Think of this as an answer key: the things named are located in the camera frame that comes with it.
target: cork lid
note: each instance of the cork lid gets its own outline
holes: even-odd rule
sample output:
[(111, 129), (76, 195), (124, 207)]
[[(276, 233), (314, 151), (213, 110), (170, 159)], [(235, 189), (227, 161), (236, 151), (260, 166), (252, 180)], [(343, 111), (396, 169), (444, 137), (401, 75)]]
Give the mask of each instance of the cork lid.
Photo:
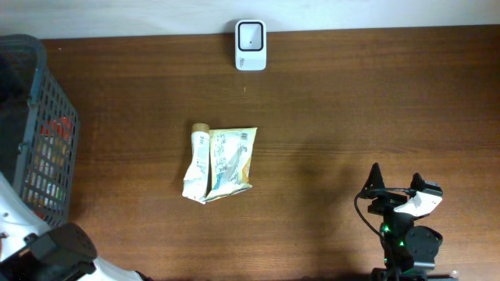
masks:
[(193, 124), (193, 130), (192, 132), (205, 132), (205, 133), (209, 133), (210, 131), (210, 127), (209, 125), (207, 124), (204, 124), (204, 123), (195, 123)]

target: white backdrop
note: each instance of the white backdrop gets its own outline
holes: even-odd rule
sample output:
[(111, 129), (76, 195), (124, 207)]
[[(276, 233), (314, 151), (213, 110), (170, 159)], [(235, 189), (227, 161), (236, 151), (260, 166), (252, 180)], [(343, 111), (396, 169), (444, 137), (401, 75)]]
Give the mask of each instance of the white backdrop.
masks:
[(500, 0), (0, 0), (0, 34), (39, 38), (500, 23)]

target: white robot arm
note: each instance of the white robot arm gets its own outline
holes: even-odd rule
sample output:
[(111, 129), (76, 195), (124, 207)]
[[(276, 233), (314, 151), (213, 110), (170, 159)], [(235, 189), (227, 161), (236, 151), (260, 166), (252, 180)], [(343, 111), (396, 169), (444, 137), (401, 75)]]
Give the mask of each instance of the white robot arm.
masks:
[[(8, 261), (13, 254), (18, 254), (18, 251), (26, 247), (26, 237), (32, 234), (36, 235), (36, 237), (42, 237), (51, 230), (47, 223), (38, 218), (21, 201), (2, 173), (0, 173), (0, 219), (0, 235), (2, 237), (0, 265), (5, 260)], [(143, 281), (146, 279), (137, 272), (123, 270), (100, 257), (97, 257), (92, 263), (95, 271), (92, 274), (81, 276), (80, 280)]]

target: brown wooden table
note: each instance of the brown wooden table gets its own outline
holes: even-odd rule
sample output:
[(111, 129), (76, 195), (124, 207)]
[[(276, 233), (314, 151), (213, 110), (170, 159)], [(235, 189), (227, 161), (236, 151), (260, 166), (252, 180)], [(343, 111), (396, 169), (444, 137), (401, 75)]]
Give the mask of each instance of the brown wooden table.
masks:
[[(352, 200), (379, 162), (388, 187), (443, 187), (419, 221), (444, 236), (434, 273), (500, 275), (499, 26), (269, 34), (256, 73), (229, 34), (44, 43), (82, 124), (70, 220), (113, 263), (156, 280), (369, 273), (383, 251)], [(251, 190), (181, 196), (196, 122), (259, 128)]]

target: gray plastic crate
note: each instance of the gray plastic crate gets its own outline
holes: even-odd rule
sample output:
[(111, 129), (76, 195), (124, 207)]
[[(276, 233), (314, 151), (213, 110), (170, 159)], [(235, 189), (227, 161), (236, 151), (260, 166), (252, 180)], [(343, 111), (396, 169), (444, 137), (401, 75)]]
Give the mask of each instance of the gray plastic crate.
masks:
[(43, 44), (28, 35), (0, 37), (0, 170), (52, 227), (68, 219), (79, 130)]

